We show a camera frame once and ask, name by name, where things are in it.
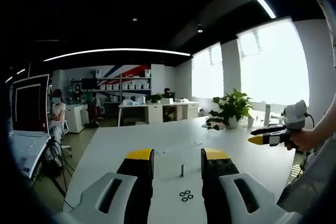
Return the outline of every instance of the desk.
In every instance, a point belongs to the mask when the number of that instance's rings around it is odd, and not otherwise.
[[[81,193],[107,172],[116,172],[128,152],[153,148],[153,197],[149,224],[205,224],[202,197],[201,148],[218,148],[231,156],[241,173],[249,173],[275,195],[278,201],[286,186],[295,150],[283,144],[275,147],[247,141],[250,130],[208,131],[205,117],[159,125],[98,128],[80,160],[69,185],[66,201],[75,207]],[[180,177],[185,164],[184,178]],[[181,201],[179,193],[191,190],[194,198]],[[64,211],[71,210],[64,204]]]
[[[66,105],[66,119],[70,133],[79,133],[84,129],[84,125],[89,123],[87,104]]]
[[[120,126],[123,108],[145,107],[145,118],[148,124],[163,123],[163,106],[175,106],[177,120],[193,119],[198,117],[198,102],[174,102],[172,104],[141,104],[119,105],[118,127]]]

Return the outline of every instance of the green plant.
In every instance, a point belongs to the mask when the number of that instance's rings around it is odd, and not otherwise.
[[[229,125],[229,118],[236,117],[239,121],[243,116],[250,116],[249,110],[253,108],[250,100],[251,98],[246,93],[240,93],[236,89],[233,89],[232,94],[225,94],[222,98],[213,97],[213,102],[218,104],[219,110],[210,111],[209,114],[214,117],[206,121],[208,129],[212,129],[211,122]]]
[[[157,93],[153,95],[147,95],[146,101],[152,101],[152,103],[156,103],[157,101],[161,101],[163,98],[163,94]]]

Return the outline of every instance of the potted plant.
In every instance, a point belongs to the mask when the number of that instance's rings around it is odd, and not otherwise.
[[[224,125],[229,129],[236,129],[239,120],[244,116],[249,117],[249,110],[252,109],[250,97],[236,89],[222,98],[214,97],[213,102],[218,104],[219,110],[210,111],[212,117],[206,121],[208,129],[220,130]]]
[[[160,104],[162,98],[163,98],[163,94],[157,93],[153,95],[147,95],[146,101],[151,101],[152,103]]]

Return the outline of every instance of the plant pot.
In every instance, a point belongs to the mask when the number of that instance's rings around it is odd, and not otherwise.
[[[229,125],[226,126],[228,129],[238,128],[238,121],[237,121],[237,118],[235,116],[233,118],[229,118],[228,121],[229,121]]]

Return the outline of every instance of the computer monitor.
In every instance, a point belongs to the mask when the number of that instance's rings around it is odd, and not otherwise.
[[[47,87],[49,75],[13,83],[12,120],[14,131],[48,133]]]
[[[175,92],[165,93],[165,94],[163,94],[163,98],[173,98],[173,99],[175,99]]]
[[[82,89],[97,89],[97,78],[82,79]]]

